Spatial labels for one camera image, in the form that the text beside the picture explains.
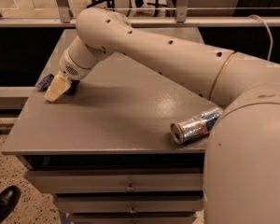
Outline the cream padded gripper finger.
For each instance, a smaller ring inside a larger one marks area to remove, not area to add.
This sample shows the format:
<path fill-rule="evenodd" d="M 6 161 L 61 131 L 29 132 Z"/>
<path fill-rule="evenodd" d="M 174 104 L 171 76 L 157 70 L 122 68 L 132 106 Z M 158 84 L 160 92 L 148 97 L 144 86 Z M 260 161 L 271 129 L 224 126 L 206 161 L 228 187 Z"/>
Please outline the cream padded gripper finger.
<path fill-rule="evenodd" d="M 70 89 L 72 80 L 64 72 L 59 71 L 54 79 L 51 81 L 46 93 L 45 98 L 50 101 L 56 101 L 66 91 Z"/>

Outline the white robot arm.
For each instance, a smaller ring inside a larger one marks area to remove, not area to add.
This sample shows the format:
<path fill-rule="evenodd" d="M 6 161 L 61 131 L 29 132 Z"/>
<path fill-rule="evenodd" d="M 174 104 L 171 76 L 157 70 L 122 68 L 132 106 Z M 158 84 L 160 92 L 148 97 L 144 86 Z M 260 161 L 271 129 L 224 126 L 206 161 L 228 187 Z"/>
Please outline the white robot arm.
<path fill-rule="evenodd" d="M 132 28 L 96 7 L 76 21 L 45 97 L 55 101 L 101 60 L 122 53 L 223 107 L 204 158 L 205 224 L 280 224 L 280 64 Z"/>

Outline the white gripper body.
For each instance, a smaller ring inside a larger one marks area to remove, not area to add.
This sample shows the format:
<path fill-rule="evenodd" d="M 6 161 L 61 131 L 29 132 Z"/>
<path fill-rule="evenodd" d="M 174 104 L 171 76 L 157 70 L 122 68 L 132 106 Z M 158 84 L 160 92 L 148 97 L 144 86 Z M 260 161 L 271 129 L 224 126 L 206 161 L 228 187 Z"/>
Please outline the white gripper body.
<path fill-rule="evenodd" d="M 66 49 L 59 62 L 61 72 L 72 80 L 83 79 L 91 71 L 89 55 L 87 49 Z"/>

